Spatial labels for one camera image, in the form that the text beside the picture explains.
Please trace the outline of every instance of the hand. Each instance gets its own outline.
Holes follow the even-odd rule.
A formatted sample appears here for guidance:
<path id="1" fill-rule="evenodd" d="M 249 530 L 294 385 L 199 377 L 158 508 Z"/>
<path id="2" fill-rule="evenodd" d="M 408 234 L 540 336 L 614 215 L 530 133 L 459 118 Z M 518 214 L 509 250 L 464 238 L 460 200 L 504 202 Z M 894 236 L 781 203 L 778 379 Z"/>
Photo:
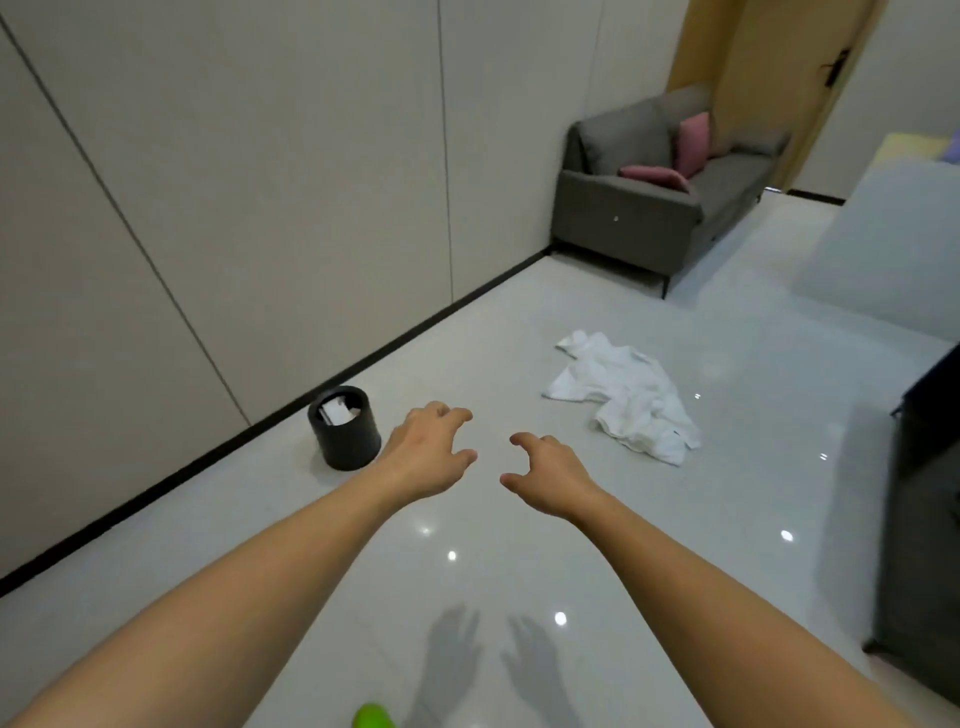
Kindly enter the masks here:
<path id="1" fill-rule="evenodd" d="M 573 449 L 552 435 L 537 437 L 518 432 L 511 436 L 510 442 L 530 455 L 530 472 L 526 475 L 504 473 L 500 482 L 538 511 L 569 521 L 585 498 L 603 492 Z"/>
<path id="2" fill-rule="evenodd" d="M 399 479 L 404 504 L 442 493 L 476 461 L 476 450 L 453 453 L 457 430 L 472 419 L 468 409 L 432 401 L 423 409 L 410 410 L 403 424 L 394 428 L 376 467 Z"/>

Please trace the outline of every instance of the green slipper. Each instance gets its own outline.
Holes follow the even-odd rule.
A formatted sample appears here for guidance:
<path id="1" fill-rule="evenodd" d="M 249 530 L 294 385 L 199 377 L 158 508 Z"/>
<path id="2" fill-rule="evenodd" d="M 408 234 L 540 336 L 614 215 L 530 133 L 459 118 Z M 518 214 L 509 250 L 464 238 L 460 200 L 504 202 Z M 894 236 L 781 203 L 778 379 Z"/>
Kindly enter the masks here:
<path id="1" fill-rule="evenodd" d="M 390 716 L 379 705 L 367 703 L 353 717 L 353 728 L 396 728 Z"/>

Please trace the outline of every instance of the door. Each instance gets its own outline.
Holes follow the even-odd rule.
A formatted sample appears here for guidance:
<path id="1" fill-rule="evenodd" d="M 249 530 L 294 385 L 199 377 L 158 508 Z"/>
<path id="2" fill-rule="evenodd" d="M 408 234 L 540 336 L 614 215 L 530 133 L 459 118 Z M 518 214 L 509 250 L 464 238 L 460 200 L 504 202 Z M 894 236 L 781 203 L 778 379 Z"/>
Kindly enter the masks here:
<path id="1" fill-rule="evenodd" d="M 875 0 L 747 0 L 714 98 L 721 138 L 741 129 L 793 133 L 774 177 L 784 186 Z"/>

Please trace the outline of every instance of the white tile floor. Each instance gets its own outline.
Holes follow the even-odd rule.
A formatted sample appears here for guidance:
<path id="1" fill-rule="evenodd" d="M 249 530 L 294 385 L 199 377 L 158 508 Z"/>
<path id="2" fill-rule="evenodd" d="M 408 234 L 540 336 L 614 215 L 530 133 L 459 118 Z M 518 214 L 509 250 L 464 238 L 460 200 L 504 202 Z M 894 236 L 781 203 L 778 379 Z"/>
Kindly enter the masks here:
<path id="1" fill-rule="evenodd" d="M 791 294 L 835 211 L 768 195 L 666 302 L 653 280 L 543 260 L 358 376 L 384 431 L 428 400 L 471 407 L 458 447 L 480 460 L 377 534 L 251 724 L 347 726 L 367 700 L 405 728 L 706 724 L 601 557 L 497 483 L 523 467 L 507 436 L 531 429 L 924 725 L 960 726 L 960 710 L 858 648 L 887 412 L 948 343 Z M 566 364 L 553 344 L 575 328 L 660 359 L 704 431 L 682 468 L 591 428 L 594 405 L 540 396 Z M 299 413 L 0 600 L 0 721 L 153 598 L 342 480 Z"/>

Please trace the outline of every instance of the white towel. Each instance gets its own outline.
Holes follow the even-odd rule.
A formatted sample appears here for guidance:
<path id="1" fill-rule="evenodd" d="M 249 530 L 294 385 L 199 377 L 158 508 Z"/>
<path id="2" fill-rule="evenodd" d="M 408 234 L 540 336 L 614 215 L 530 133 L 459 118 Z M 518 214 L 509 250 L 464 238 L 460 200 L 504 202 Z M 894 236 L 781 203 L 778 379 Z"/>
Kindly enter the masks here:
<path id="1" fill-rule="evenodd" d="M 545 397 L 605 402 L 593 419 L 608 435 L 670 465 L 682 465 L 686 449 L 700 447 L 700 430 L 656 359 L 633 347 L 615 347 L 602 333 L 574 331 L 557 348 L 576 361 Z"/>

